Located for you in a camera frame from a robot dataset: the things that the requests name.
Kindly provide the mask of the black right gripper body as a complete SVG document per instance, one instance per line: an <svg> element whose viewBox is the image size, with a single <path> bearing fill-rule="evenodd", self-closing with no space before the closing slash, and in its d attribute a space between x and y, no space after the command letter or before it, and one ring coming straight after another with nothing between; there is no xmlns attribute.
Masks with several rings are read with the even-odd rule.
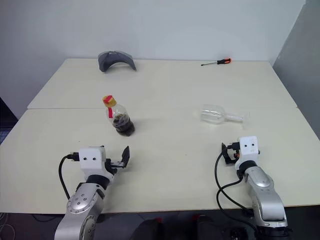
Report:
<svg viewBox="0 0 320 240"><path fill-rule="evenodd" d="M238 161L238 150L235 150L233 153L233 158L230 157L228 150L225 152L225 164L228 166L235 165Z"/></svg>

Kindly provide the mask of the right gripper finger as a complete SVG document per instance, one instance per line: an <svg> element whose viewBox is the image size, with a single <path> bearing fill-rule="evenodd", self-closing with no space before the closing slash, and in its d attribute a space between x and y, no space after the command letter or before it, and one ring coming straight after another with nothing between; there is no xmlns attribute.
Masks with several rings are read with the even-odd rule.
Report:
<svg viewBox="0 0 320 240"><path fill-rule="evenodd" d="M222 153L222 156L224 158L225 163L229 164L228 147L224 143L221 144L221 153Z"/></svg>

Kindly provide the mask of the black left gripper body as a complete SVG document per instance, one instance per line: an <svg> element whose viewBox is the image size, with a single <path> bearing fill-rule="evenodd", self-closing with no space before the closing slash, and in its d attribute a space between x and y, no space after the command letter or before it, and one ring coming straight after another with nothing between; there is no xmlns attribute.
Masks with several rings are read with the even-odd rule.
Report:
<svg viewBox="0 0 320 240"><path fill-rule="evenodd" d="M123 161L111 162L110 158L107 158L104 163L104 167L107 172L112 175L115 175L119 168L125 168L125 163Z"/></svg>

